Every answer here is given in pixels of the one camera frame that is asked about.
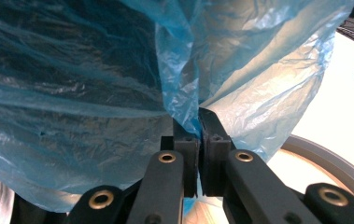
white surface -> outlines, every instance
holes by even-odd
[[[319,93],[292,132],[354,165],[354,42],[336,33]]]

translucent plastic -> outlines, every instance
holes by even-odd
[[[51,211],[143,176],[199,105],[268,160],[354,1],[0,1],[0,180]]]

blue plastic bag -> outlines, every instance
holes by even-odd
[[[141,178],[199,105],[268,160],[316,94],[354,1],[0,1],[0,180],[69,211]]]

plastic bag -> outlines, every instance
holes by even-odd
[[[0,1],[0,180],[69,211],[143,176],[171,118],[216,111],[269,159],[314,97],[354,1]]]

